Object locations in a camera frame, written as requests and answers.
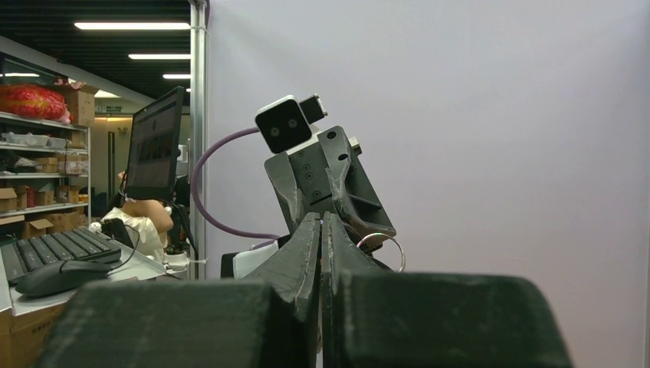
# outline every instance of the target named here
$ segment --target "fluorescent light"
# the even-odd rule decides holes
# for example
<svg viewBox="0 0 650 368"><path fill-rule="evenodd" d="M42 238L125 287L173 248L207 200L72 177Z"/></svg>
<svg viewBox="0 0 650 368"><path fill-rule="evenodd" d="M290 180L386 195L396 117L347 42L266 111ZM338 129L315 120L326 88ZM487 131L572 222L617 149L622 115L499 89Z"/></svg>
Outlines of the fluorescent light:
<svg viewBox="0 0 650 368"><path fill-rule="evenodd" d="M163 74L162 77L165 79L189 79L190 75L189 74Z"/></svg>
<svg viewBox="0 0 650 368"><path fill-rule="evenodd" d="M89 23L77 22L75 27L85 31L174 31L189 29L187 23L143 23L143 22L120 22L120 23Z"/></svg>
<svg viewBox="0 0 650 368"><path fill-rule="evenodd" d="M106 92L105 90L99 90L95 94L95 98L122 98L122 97L117 96L116 94L112 94L111 92Z"/></svg>
<svg viewBox="0 0 650 368"><path fill-rule="evenodd" d="M190 54L130 54L133 60L189 60Z"/></svg>
<svg viewBox="0 0 650 368"><path fill-rule="evenodd" d="M34 73L7 73L5 77L40 77L40 75Z"/></svg>

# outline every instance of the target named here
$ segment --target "ceiling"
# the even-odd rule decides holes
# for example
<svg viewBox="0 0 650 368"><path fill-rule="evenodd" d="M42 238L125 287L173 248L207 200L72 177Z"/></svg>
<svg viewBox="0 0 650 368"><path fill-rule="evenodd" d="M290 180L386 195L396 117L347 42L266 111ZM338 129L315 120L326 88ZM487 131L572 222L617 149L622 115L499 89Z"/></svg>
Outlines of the ceiling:
<svg viewBox="0 0 650 368"><path fill-rule="evenodd" d="M189 31L82 31L74 26L77 21L189 23L190 6L188 0L0 2L3 37L151 98L179 85L189 87L189 80L163 79L163 74L189 74L189 60L135 61L127 56L189 54Z"/></svg>

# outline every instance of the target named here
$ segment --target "white backdrop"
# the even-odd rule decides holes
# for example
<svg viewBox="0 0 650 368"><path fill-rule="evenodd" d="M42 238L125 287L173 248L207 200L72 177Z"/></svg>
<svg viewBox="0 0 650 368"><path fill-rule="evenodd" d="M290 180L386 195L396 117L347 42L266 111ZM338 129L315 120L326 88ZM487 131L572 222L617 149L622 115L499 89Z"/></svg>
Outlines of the white backdrop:
<svg viewBox="0 0 650 368"><path fill-rule="evenodd" d="M578 367L643 365L650 208L645 0L212 1L208 142L319 93L410 271L518 274ZM286 233L260 136L208 166L208 209ZM208 276L252 241L208 227ZM397 254L382 256L397 265Z"/></svg>

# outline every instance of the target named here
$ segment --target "computer mouse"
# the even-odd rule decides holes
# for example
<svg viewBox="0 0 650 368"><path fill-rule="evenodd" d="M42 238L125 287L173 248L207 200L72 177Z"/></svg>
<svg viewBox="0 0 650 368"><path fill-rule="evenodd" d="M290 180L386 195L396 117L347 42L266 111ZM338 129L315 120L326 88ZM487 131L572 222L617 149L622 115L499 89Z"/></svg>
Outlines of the computer mouse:
<svg viewBox="0 0 650 368"><path fill-rule="evenodd" d="M16 291L26 297L47 297L107 277L113 268L88 261L59 261L46 264L26 274L16 284Z"/></svg>

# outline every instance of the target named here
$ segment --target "metal pole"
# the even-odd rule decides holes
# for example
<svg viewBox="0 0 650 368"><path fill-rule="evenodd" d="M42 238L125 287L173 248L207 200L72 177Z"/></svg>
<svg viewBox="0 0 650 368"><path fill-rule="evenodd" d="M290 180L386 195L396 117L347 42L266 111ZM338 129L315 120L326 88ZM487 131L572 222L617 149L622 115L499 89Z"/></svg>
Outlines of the metal pole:
<svg viewBox="0 0 650 368"><path fill-rule="evenodd" d="M189 171L192 172L199 157L205 152L205 99L206 99L206 43L207 43L207 8L208 4L202 0L190 0L192 9L192 66L189 114L191 122L191 138L189 147ZM205 170L199 176L199 196L203 201L206 198L205 192ZM196 247L199 250L199 259L206 258L205 252L205 219L190 206L190 219L192 234L194 235ZM205 265L193 264L190 277L205 279Z"/></svg>

